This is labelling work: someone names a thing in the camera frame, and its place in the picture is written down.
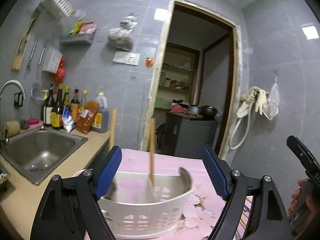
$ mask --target white basket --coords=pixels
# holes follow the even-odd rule
[[[72,13],[71,6],[65,0],[41,0],[40,4],[58,20]]]
[[[155,238],[177,227],[183,207],[194,190],[188,171],[181,167],[179,171],[180,176],[155,174],[153,192],[149,174],[116,173],[115,201],[101,198],[98,203],[117,239]],[[119,187],[121,180],[130,179],[143,181],[145,188],[131,192]]]

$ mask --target shower hose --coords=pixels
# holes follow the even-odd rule
[[[249,132],[249,127],[250,127],[251,109],[252,109],[253,103],[254,103],[254,100],[251,99],[251,100],[250,100],[250,105],[249,105],[248,122],[247,122],[247,128],[246,128],[246,130],[245,130],[245,134],[244,134],[242,140],[241,140],[236,146],[232,147],[232,146],[231,146],[232,139],[233,139],[233,137],[235,136],[236,131],[238,130],[238,127],[239,127],[239,125],[240,125],[243,117],[242,117],[242,118],[239,118],[238,121],[237,121],[237,123],[236,123],[235,129],[233,130],[233,133],[232,133],[231,138],[230,138],[230,141],[229,141],[229,148],[230,148],[231,150],[238,149],[238,148],[243,144],[244,140],[247,138],[247,135],[248,135],[248,132]]]

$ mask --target sink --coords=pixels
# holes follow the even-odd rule
[[[25,178],[40,185],[87,140],[43,126],[11,137],[1,154]]]

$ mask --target pot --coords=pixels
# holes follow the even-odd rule
[[[213,119],[216,117],[217,113],[218,113],[218,110],[212,106],[205,105],[205,106],[202,106],[201,108],[201,115],[206,118]]]
[[[188,112],[191,114],[201,114],[201,108],[197,105],[191,105],[188,107]]]

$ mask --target orange sticker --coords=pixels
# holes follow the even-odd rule
[[[155,60],[152,57],[146,57],[146,66],[152,67]]]

